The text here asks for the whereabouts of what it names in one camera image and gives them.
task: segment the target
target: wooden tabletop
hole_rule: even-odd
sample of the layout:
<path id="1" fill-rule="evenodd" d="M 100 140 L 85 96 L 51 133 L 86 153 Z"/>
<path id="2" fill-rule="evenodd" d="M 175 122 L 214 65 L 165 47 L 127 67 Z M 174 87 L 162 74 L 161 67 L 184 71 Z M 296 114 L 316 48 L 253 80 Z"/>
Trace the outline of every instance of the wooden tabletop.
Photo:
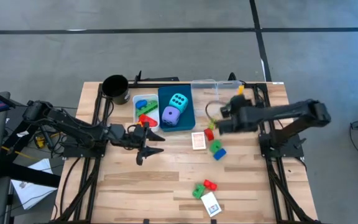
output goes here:
<path id="1" fill-rule="evenodd" d="M 76 115 L 78 119 L 91 122 L 98 85 L 98 82 L 84 83 Z M 267 83 L 267 87 L 272 106 L 288 104 L 283 84 Z M 131 88 L 130 91 L 131 97 L 157 94 L 157 88 Z M 209 150 L 193 150 L 191 133 L 207 127 L 208 120 L 202 111 L 211 97 L 208 90 L 199 91 L 204 95 L 197 94 L 198 100 L 194 102 L 195 128 L 172 133 L 158 131 L 166 141 L 147 144 L 165 151 L 145 159 L 142 166 L 135 163 L 137 150 L 127 151 L 108 144 L 99 170 L 92 223 L 142 223 L 145 218 L 151 223 L 210 223 L 211 218 L 202 201 L 191 194 L 195 184 L 202 184 L 205 179 L 218 185 L 214 194 L 223 210 L 214 217 L 218 223 L 275 223 L 266 165 L 257 141 L 258 132 L 219 136 L 215 130 L 216 138 L 221 139 L 227 151 L 220 161 L 215 161 Z M 233 90 L 219 91 L 219 99 L 228 101 L 235 94 Z M 244 94 L 253 98 L 251 90 Z M 289 122 L 289 119 L 282 121 L 284 125 Z M 121 123 L 125 127 L 133 124 L 132 100 L 116 105 L 108 123 Z M 63 182 L 74 161 L 71 158 L 65 162 L 56 199 L 58 207 Z M 83 161 L 77 163 L 69 176 L 63 209 L 78 192 Z M 283 163 L 290 193 L 306 214 L 317 219 L 305 168 L 295 159 L 286 158 Z M 279 197 L 285 219 L 281 194 Z M 87 203 L 88 193 L 84 197 L 81 218 L 85 217 Z"/>

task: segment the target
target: white card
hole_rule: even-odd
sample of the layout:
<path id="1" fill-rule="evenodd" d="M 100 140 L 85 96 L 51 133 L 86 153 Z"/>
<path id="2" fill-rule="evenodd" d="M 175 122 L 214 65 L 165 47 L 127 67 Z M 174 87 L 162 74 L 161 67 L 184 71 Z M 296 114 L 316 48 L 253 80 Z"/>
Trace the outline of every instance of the white card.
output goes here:
<path id="1" fill-rule="evenodd" d="M 218 201 L 216 200 L 215 195 L 212 192 L 202 196 L 201 200 L 203 201 L 205 209 L 210 217 L 222 211 L 221 207 L 218 204 Z"/>
<path id="2" fill-rule="evenodd" d="M 193 142 L 193 149 L 194 150 L 206 149 L 204 132 L 202 132 L 202 133 L 192 133 L 191 134 L 191 141 Z"/>

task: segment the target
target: blue toy block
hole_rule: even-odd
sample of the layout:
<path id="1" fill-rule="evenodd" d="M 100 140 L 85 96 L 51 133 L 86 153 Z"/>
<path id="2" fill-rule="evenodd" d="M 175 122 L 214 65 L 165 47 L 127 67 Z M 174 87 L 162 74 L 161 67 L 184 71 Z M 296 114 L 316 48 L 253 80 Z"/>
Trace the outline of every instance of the blue toy block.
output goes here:
<path id="1" fill-rule="evenodd" d="M 188 99 L 180 93 L 176 93 L 172 96 L 171 100 L 169 101 L 169 105 L 173 106 L 174 108 L 178 108 L 180 113 L 183 113 L 187 107 Z"/>
<path id="2" fill-rule="evenodd" d="M 147 100 L 139 100 L 138 102 L 136 102 L 135 106 L 136 109 L 140 110 L 142 109 L 142 107 L 147 105 Z"/>
<path id="3" fill-rule="evenodd" d="M 216 152 L 214 154 L 214 158 L 218 161 L 220 160 L 224 155 L 226 155 L 226 150 L 224 150 L 223 148 L 220 149 L 218 152 Z"/>

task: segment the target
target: red toy piece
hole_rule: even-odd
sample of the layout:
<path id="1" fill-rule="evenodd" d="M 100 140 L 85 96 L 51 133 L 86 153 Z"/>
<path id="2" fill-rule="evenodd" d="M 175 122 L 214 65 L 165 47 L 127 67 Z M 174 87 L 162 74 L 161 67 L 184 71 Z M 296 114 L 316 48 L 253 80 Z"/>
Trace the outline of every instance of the red toy piece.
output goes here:
<path id="1" fill-rule="evenodd" d="M 140 115 L 139 116 L 139 121 L 144 124 L 145 122 L 149 122 L 149 126 L 152 127 L 156 127 L 158 125 L 158 122 L 156 122 L 153 118 L 150 118 L 147 115 Z"/>
<path id="2" fill-rule="evenodd" d="M 216 190 L 216 188 L 218 187 L 216 184 L 212 183 L 209 180 L 204 180 L 204 186 L 210 190 Z"/>
<path id="3" fill-rule="evenodd" d="M 211 129 L 207 128 L 204 130 L 204 133 L 206 135 L 206 138 L 210 141 L 214 139 L 214 133 L 212 132 Z"/>

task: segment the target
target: gray floor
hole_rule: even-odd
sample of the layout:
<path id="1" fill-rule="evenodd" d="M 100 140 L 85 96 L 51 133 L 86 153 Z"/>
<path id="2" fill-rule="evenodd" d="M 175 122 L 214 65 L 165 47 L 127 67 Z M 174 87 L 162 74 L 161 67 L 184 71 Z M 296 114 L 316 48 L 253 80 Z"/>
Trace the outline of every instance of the gray floor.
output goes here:
<path id="1" fill-rule="evenodd" d="M 356 0 L 256 2 L 264 28 L 358 27 Z M 240 0 L 0 0 L 0 30 L 253 25 L 249 2 Z M 263 38 L 272 80 L 285 82 L 290 101 L 320 100 L 333 118 L 326 128 L 302 133 L 319 219 L 358 223 L 358 153 L 349 140 L 349 123 L 358 120 L 358 32 Z M 23 103 L 76 106 L 83 82 L 117 73 L 133 78 L 139 70 L 148 78 L 225 80 L 235 72 L 244 81 L 264 80 L 254 33 L 0 35 L 0 91 Z M 358 131 L 353 136 L 358 146 Z M 53 200 L 16 223 L 46 222 Z"/>

